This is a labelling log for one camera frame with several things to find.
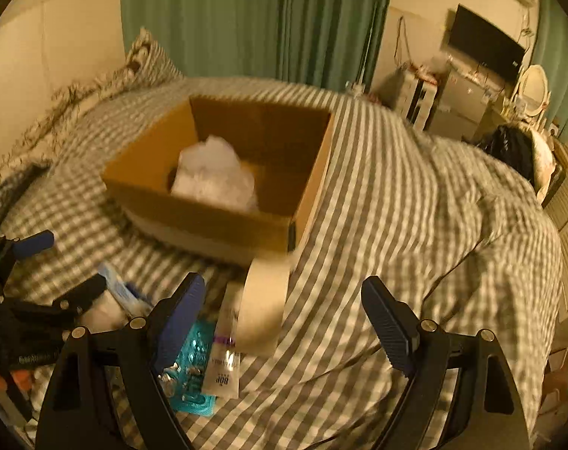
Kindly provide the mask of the teal pill blister pack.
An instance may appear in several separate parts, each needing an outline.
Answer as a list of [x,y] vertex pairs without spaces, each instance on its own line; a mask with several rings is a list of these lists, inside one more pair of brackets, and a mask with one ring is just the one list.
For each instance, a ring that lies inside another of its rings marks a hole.
[[194,322],[175,362],[159,377],[161,387],[175,413],[209,417],[216,397],[203,392],[204,375],[210,358],[215,324]]

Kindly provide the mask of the white cosmetic tube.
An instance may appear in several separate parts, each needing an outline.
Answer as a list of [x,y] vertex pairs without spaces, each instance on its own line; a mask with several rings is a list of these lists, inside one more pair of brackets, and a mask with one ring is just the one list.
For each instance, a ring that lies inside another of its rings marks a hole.
[[240,353],[236,351],[236,330],[243,285],[231,281],[226,288],[214,330],[211,352],[201,391],[223,399],[237,399]]

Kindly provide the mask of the beige tape roll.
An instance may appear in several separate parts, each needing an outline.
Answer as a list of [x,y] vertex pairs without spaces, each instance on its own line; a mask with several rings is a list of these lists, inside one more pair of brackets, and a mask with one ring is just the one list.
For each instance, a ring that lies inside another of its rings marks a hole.
[[235,335],[240,354],[270,358],[275,354],[284,317],[289,259],[255,258],[244,281]]

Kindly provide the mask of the brown cardboard box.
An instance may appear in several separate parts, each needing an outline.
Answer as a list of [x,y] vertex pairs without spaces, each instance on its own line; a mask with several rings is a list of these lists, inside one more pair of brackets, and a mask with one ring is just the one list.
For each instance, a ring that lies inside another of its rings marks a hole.
[[334,113],[191,96],[105,166],[109,195],[144,234],[249,264],[295,253],[328,166]]

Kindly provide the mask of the white blue packet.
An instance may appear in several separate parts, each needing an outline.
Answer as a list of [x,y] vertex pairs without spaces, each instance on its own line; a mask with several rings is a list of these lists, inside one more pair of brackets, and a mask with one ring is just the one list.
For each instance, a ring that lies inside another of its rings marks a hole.
[[153,305],[133,283],[125,281],[113,265],[101,263],[98,274],[105,279],[107,290],[129,318],[148,317]]

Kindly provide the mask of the floral patterned blanket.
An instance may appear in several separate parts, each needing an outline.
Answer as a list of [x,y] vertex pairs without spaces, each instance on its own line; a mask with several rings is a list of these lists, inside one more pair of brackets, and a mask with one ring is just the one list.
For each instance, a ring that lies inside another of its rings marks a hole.
[[57,90],[50,108],[35,120],[1,159],[0,185],[12,175],[29,168],[49,167],[77,120],[98,103],[123,92],[134,81],[134,76],[135,71],[125,66],[91,81],[75,81]]

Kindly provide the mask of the white plastic bag in box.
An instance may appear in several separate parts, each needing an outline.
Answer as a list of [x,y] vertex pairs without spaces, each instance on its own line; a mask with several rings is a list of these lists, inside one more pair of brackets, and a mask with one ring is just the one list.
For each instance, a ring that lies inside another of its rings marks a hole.
[[210,135],[179,154],[172,196],[233,212],[254,212],[258,196],[254,175],[222,137]]

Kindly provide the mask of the grey checked bed duvet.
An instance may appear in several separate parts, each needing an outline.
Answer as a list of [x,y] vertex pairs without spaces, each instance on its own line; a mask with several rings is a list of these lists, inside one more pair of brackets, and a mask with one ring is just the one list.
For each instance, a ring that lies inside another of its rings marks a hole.
[[111,262],[147,296],[184,275],[208,282],[217,314],[239,271],[143,236],[108,197],[106,163],[194,95],[236,96],[334,113],[320,208],[293,270],[274,357],[241,362],[237,399],[211,417],[182,415],[200,449],[367,449],[401,378],[360,305],[376,275],[444,329],[497,334],[528,424],[539,408],[560,298],[561,242],[531,186],[461,142],[405,127],[391,111],[341,93],[273,80],[182,78],[98,103],[74,124],[44,172],[0,186],[0,234],[50,230],[53,251],[14,269],[14,295],[47,303]]

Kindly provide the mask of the checked pillow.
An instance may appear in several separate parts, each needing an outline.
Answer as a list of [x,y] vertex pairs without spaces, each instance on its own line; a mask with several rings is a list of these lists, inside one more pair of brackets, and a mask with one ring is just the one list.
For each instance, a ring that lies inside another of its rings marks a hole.
[[125,69],[126,87],[129,90],[160,86],[183,77],[165,49],[144,27],[140,28],[131,44]]

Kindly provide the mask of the black jacket on chair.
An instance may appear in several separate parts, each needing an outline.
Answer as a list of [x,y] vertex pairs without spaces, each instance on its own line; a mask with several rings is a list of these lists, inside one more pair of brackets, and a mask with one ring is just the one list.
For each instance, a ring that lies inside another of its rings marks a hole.
[[545,195],[554,173],[554,156],[547,141],[530,127],[500,125],[476,146],[514,169],[537,194]]

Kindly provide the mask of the grey mini fridge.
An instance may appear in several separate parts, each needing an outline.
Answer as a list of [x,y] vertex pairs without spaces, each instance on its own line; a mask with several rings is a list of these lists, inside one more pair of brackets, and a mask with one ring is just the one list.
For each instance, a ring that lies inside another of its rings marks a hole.
[[441,137],[471,141],[490,101],[489,90],[452,70],[438,90],[425,130]]

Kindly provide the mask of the white oval vanity mirror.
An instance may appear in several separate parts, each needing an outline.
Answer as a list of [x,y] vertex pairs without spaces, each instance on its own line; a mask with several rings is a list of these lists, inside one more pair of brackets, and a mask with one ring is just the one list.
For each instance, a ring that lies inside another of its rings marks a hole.
[[539,64],[530,65],[518,82],[518,96],[524,104],[526,117],[537,117],[547,107],[550,98],[547,73]]

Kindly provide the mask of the white suitcase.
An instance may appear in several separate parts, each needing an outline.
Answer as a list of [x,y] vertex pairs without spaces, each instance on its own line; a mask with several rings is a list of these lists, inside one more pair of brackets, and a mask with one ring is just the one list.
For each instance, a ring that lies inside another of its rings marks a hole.
[[438,87],[438,79],[422,68],[401,69],[393,110],[414,129],[424,130]]

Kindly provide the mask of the green right window curtain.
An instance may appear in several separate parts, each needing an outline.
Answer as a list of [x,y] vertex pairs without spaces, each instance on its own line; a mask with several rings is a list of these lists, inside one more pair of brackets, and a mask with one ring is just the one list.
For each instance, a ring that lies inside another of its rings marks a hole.
[[532,64],[547,75],[551,100],[545,117],[559,127],[559,139],[568,139],[568,15],[558,0],[539,0]]

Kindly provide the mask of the black wall television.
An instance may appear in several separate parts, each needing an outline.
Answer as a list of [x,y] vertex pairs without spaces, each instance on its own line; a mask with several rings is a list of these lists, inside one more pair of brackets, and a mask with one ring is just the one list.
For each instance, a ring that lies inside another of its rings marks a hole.
[[488,20],[458,5],[448,45],[484,66],[506,83],[515,83],[525,49]]

